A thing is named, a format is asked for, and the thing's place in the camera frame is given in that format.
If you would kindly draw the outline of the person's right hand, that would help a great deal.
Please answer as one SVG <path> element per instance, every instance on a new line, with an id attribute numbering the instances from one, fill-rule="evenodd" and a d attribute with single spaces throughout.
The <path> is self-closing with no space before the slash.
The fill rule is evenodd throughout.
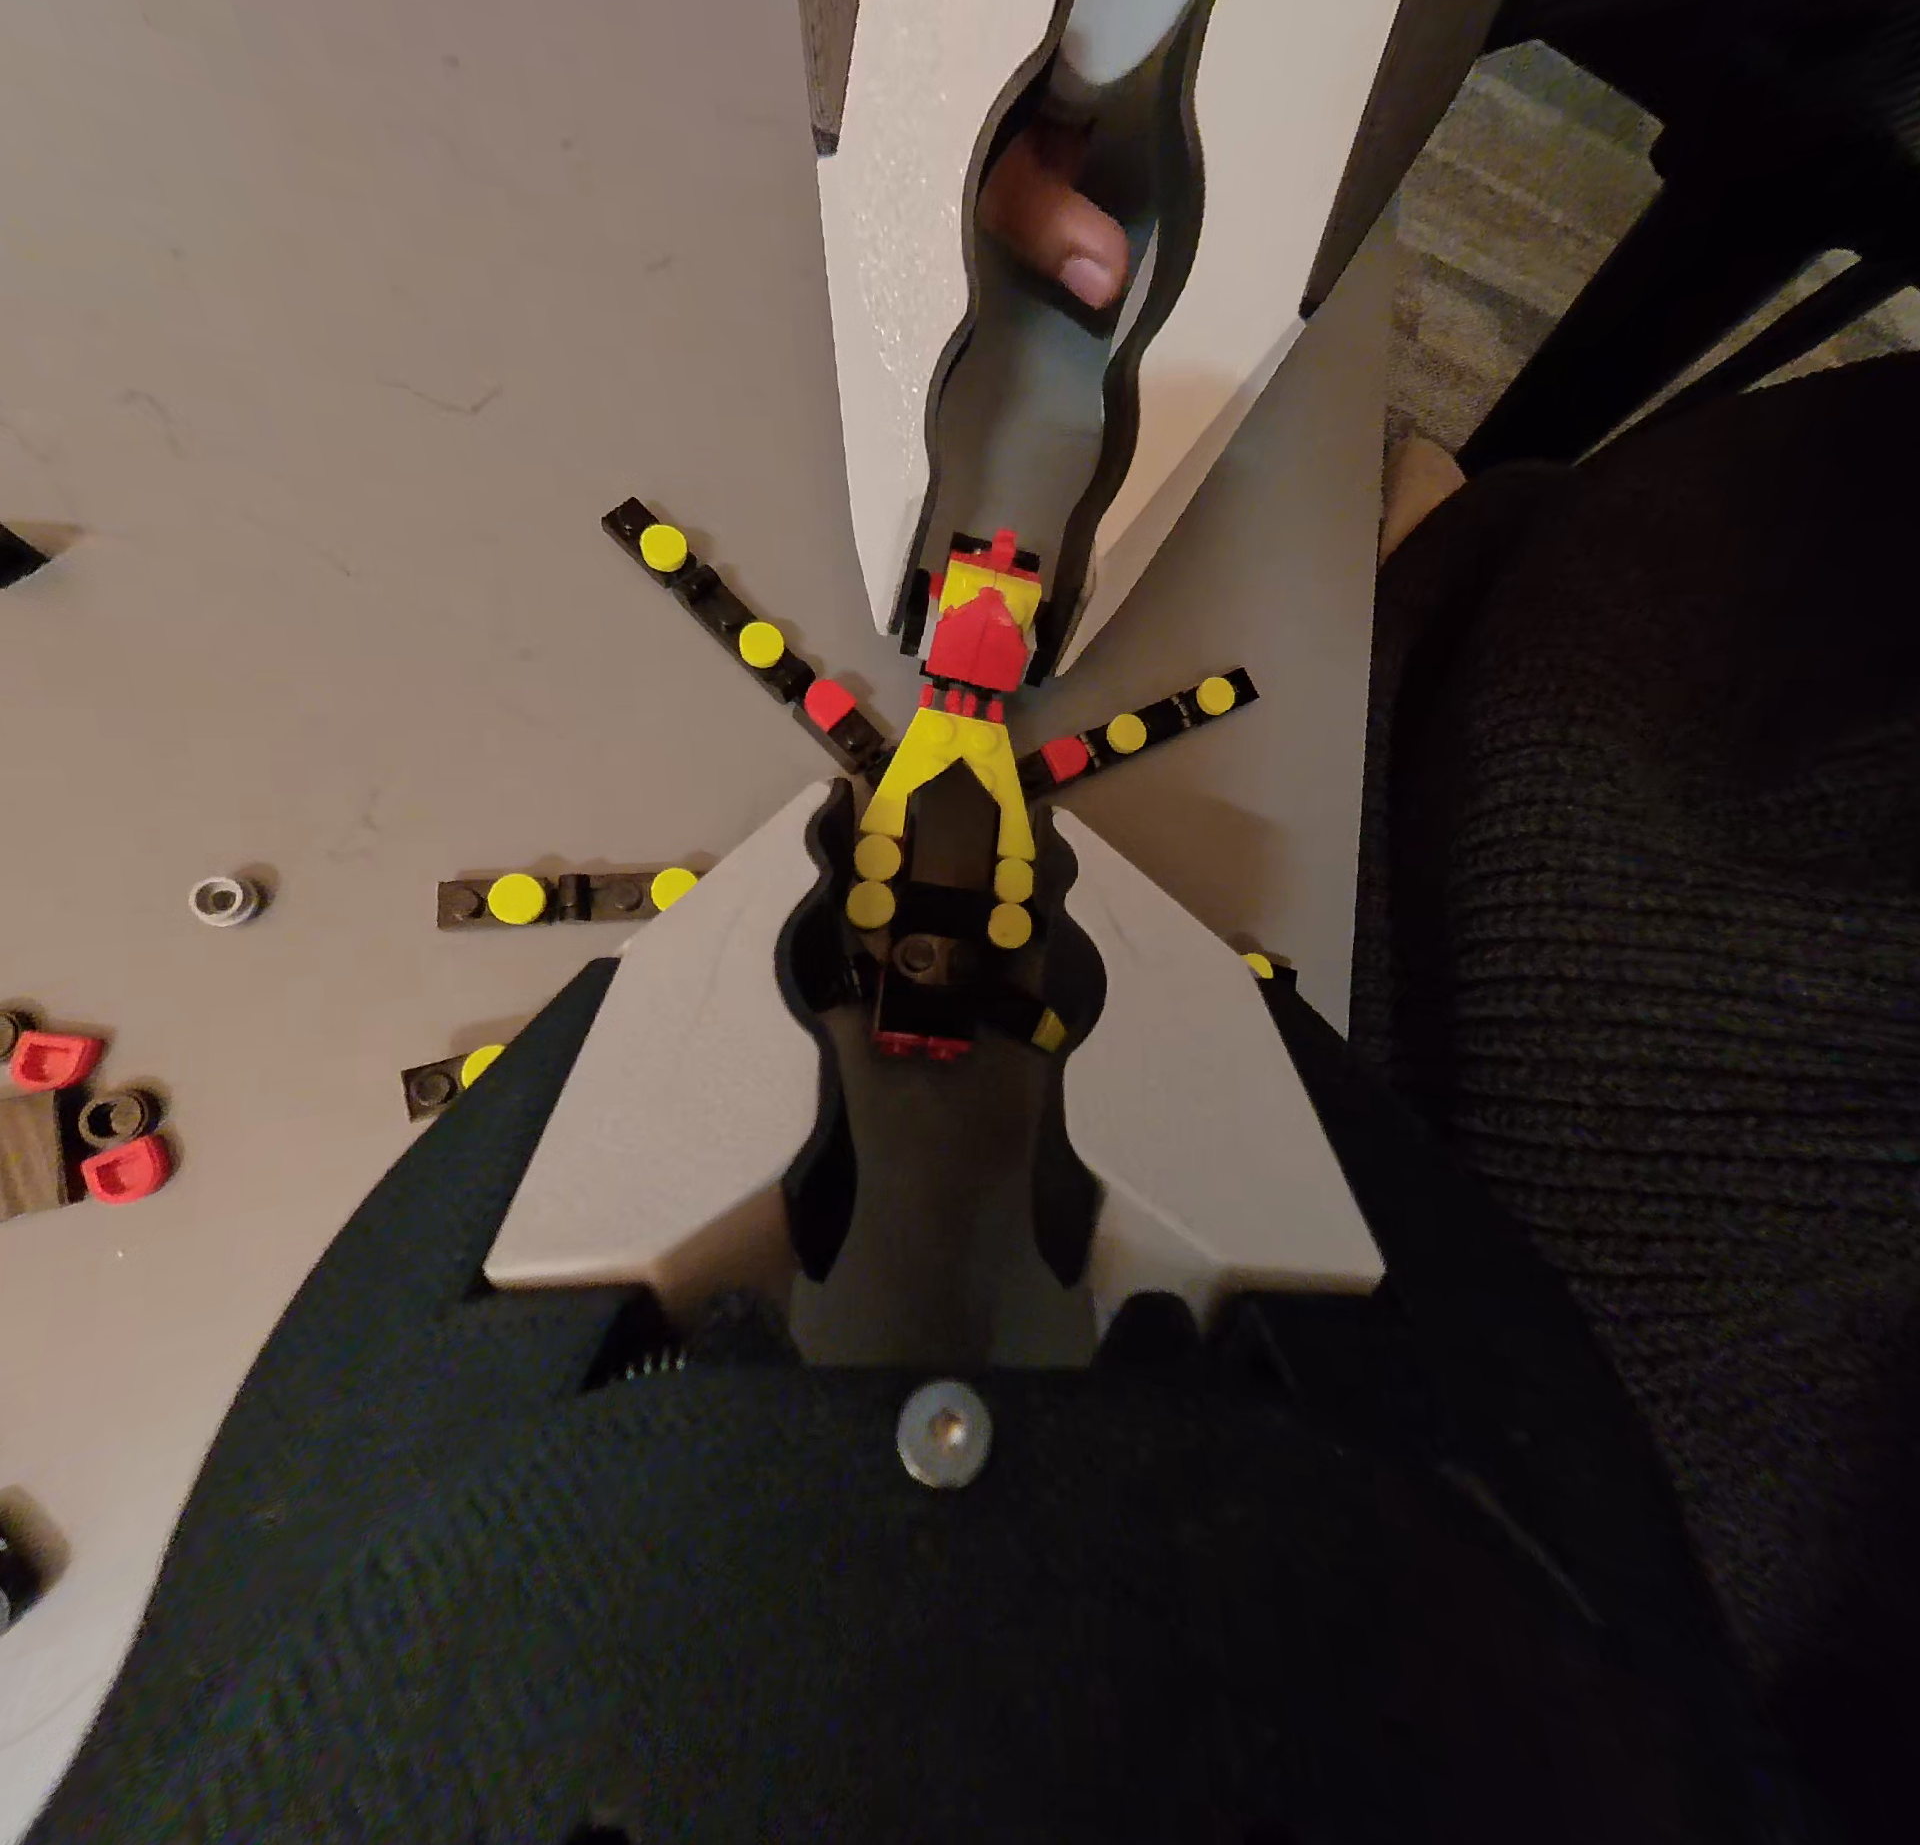
<path id="1" fill-rule="evenodd" d="M 991 162 L 979 192 L 984 227 L 1028 269 L 1093 313 L 1124 292 L 1123 224 L 1079 189 L 1085 126 L 1034 117 Z"/>

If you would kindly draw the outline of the pile of loose lego pieces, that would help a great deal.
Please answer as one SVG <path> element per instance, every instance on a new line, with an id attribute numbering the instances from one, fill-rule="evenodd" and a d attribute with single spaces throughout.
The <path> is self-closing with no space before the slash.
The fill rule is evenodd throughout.
<path id="1" fill-rule="evenodd" d="M 76 538 L 71 524 L 6 524 L 1 532 L 4 597 L 41 574 Z M 57 708 L 33 723 L 32 694 L 10 689 L 4 667 L 4 1225 L 36 1212 L 91 1199 L 131 1207 L 176 1173 L 165 1134 L 165 1102 L 151 1089 L 100 1085 L 107 1040 L 50 1023 L 32 999 L 8 994 L 8 953 L 28 948 L 26 913 L 13 914 L 8 891 L 60 897 L 71 883 L 69 851 L 15 792 L 29 767 L 69 749 Z M 63 1552 L 28 1522 L 19 1501 L 4 1501 L 1 1629 L 13 1630 L 50 1587 Z"/>

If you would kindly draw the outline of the yellow black lego spider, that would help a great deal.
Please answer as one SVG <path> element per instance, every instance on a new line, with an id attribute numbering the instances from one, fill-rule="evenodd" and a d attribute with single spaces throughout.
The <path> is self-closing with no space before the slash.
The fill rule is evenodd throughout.
<path id="1" fill-rule="evenodd" d="M 1248 670 L 1206 674 L 1020 752 L 1006 713 L 1049 616 L 1044 562 L 1008 527 L 956 532 L 939 569 L 911 574 L 902 641 L 918 665 L 916 702 L 888 739 L 850 686 L 756 616 L 679 524 L 629 498 L 601 527 L 867 789 L 846 854 L 831 860 L 843 962 L 810 969 L 810 1008 L 866 1003 L 870 1040 L 888 1059 L 951 1064 L 984 1029 L 1058 1051 L 1069 1019 L 1024 982 L 1044 938 L 1032 804 L 1253 706 Z"/>

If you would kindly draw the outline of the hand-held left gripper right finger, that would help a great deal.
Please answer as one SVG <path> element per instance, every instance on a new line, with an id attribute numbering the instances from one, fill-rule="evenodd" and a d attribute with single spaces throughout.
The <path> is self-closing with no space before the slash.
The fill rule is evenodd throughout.
<path id="1" fill-rule="evenodd" d="M 1064 1064 L 1064 1136 L 1098 1190 L 1091 1299 L 1374 1293 L 1379 1249 L 1263 982 L 1078 817 L 1052 826 L 1075 860 L 1064 917 L 1106 979 Z"/>

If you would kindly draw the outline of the black chair frame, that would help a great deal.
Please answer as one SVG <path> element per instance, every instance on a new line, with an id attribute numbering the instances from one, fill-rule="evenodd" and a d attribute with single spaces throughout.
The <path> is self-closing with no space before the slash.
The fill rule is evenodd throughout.
<path id="1" fill-rule="evenodd" d="M 1918 277 L 1918 0 L 1502 0 L 1659 119 L 1659 190 L 1458 452 L 1575 460 L 1811 262 L 1857 262 L 1652 423 L 1743 393 Z"/>

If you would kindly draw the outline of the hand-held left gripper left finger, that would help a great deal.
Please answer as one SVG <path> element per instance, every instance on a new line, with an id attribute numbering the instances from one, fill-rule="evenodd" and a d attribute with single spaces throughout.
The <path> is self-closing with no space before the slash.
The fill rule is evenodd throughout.
<path id="1" fill-rule="evenodd" d="M 623 943 L 485 1257 L 493 1285 L 791 1285 L 779 1182 L 820 1118 L 823 1051 L 775 944 L 823 881 L 805 834 L 843 792 L 804 787 Z"/>

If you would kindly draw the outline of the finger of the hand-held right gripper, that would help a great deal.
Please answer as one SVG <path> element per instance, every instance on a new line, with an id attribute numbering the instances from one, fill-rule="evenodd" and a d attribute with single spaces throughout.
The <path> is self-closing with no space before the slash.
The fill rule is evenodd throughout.
<path id="1" fill-rule="evenodd" d="M 925 542 L 941 393 L 973 335 L 989 144 L 1070 0 L 798 0 L 846 498 L 875 633 Z"/>
<path id="2" fill-rule="evenodd" d="M 1144 576 L 1485 42 L 1485 0 L 1191 0 L 1155 106 L 1155 236 L 1101 379 L 1054 669 Z"/>

